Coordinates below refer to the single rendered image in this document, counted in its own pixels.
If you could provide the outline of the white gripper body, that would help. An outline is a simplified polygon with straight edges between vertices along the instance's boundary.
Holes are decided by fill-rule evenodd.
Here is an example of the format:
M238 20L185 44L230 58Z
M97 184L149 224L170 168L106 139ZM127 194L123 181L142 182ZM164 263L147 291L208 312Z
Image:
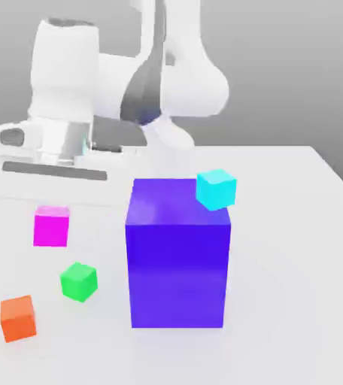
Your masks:
M0 199L112 206L129 199L133 152L88 151L71 166L36 163L36 150L0 146Z

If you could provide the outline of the small magenta cube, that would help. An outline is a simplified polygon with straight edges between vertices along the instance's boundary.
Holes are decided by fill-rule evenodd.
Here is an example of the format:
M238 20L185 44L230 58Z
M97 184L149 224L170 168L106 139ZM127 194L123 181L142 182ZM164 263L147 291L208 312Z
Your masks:
M35 247L67 247L70 210L67 207L38 206L34 217Z

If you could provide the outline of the small green cube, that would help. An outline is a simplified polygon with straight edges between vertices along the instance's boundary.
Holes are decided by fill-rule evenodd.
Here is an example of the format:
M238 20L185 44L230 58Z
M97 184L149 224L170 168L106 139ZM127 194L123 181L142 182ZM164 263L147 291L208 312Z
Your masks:
M85 302L97 289L95 268L75 262L60 274L62 294L78 302Z

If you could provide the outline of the small orange cube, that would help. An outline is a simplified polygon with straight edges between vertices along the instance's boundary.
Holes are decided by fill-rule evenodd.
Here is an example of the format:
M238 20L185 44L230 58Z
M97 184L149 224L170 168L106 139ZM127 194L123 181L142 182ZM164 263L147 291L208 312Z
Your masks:
M6 343L36 335L32 297L21 296L1 301L0 323Z

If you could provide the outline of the small cyan cube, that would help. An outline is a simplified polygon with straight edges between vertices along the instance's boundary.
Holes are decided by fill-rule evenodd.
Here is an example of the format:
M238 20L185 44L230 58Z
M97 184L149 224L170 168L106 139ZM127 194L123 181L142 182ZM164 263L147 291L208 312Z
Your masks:
M235 204L237 179L223 169L197 174L196 199L210 211Z

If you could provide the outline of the large blue box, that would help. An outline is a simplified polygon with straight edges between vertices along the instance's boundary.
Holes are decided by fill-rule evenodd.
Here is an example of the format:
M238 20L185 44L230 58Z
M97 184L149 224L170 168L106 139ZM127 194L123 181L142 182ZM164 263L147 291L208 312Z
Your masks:
M198 202L194 179L138 178L125 231L132 327L223 326L227 209L210 211Z

